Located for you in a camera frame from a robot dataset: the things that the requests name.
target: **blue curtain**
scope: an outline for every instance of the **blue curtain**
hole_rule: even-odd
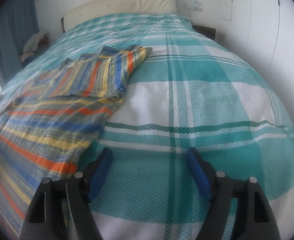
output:
[[[34,0],[7,0],[0,9],[0,86],[23,69],[19,56],[39,31]]]

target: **folded striped towel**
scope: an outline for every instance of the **folded striped towel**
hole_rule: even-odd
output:
[[[67,59],[7,103],[0,126],[0,221],[9,238],[17,238],[44,177],[76,172],[80,154],[100,137],[106,119],[123,103],[128,77],[150,51],[103,47]]]

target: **headboard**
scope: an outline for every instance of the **headboard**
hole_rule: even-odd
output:
[[[61,19],[63,33],[85,21],[114,13],[177,14],[176,0],[93,0],[67,12]]]

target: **bedside table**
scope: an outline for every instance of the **bedside table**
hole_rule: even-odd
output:
[[[216,29],[201,26],[201,25],[198,25],[198,24],[192,24],[192,28],[194,29],[194,31],[196,31],[196,32],[206,36],[207,38],[210,38],[211,40],[215,41]]]

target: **teal plaid bedspread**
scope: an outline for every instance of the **teal plaid bedspread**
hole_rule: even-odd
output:
[[[195,239],[209,209],[184,156],[196,147],[216,170],[254,176],[274,211],[282,239],[294,234],[294,129],[265,80],[246,62],[194,32],[175,15],[118,14],[65,33],[3,88],[58,68],[102,45],[152,47],[128,81],[125,103],[78,169],[104,147],[114,162],[91,209],[105,239]],[[233,202],[224,239],[231,234]]]

